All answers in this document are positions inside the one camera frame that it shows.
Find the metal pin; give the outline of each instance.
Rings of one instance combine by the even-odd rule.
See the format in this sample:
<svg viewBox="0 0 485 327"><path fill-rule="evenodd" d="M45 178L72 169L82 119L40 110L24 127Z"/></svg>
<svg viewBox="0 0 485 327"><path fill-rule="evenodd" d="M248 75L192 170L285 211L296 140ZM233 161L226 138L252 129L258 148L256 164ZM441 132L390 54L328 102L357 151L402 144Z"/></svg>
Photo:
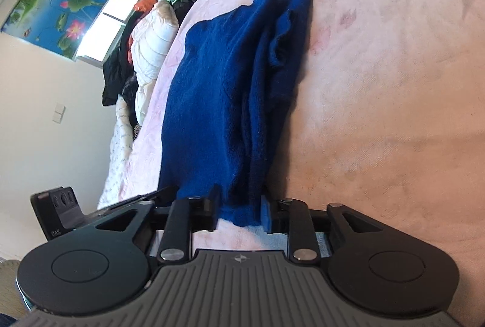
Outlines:
<svg viewBox="0 0 485 327"><path fill-rule="evenodd" d="M183 250L176 248L165 249L160 253L160 257L167 262L176 262L185 256Z"/></svg>
<svg viewBox="0 0 485 327"><path fill-rule="evenodd" d="M317 258L317 252L311 249L298 249L293 253L293 257L301 262L311 262Z"/></svg>

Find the folded blue sweater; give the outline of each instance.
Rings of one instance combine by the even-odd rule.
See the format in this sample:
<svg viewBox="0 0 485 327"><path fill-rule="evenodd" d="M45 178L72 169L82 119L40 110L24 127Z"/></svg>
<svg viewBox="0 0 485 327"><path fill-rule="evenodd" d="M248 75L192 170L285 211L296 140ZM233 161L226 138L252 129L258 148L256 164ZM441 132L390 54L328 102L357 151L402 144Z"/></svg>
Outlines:
<svg viewBox="0 0 485 327"><path fill-rule="evenodd" d="M159 189L222 187L221 218L260 223L261 191L293 97L311 0L254 0L192 26L168 93Z"/></svg>

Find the pink bedsheet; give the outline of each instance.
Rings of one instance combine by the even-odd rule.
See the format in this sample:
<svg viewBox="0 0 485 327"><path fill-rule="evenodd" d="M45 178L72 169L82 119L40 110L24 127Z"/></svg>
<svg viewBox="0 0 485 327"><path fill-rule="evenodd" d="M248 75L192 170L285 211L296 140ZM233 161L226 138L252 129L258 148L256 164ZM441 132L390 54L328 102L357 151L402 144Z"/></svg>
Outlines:
<svg viewBox="0 0 485 327"><path fill-rule="evenodd" d="M187 30L251 1L199 0L191 9L121 199L157 187L163 114ZM470 327L485 320L484 58L485 0L314 0L295 107L268 183L312 208L341 201L448 252L461 275L450 312ZM196 243L237 247L246 234L227 225ZM260 246L252 238L244 246Z"/></svg>

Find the white wall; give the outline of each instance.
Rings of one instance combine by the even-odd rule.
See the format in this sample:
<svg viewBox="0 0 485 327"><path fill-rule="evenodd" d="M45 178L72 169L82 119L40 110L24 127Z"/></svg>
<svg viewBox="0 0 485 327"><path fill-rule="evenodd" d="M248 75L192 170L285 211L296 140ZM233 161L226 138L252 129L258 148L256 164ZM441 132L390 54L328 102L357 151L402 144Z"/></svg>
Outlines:
<svg viewBox="0 0 485 327"><path fill-rule="evenodd" d="M17 0L0 4L5 19ZM101 105L102 70L0 34L0 257L21 258L44 241L30 195L72 186L95 209L108 172L113 107ZM55 104L66 106L62 124Z"/></svg>

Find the lotus flower print curtain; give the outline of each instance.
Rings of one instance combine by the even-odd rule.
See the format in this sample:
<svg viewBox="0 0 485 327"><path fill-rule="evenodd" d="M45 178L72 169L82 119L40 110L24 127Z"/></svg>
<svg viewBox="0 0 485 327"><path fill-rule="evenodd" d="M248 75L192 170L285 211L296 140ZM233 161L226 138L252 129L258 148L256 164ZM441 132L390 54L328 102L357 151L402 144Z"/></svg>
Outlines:
<svg viewBox="0 0 485 327"><path fill-rule="evenodd" d="M2 31L74 59L107 0L19 0Z"/></svg>

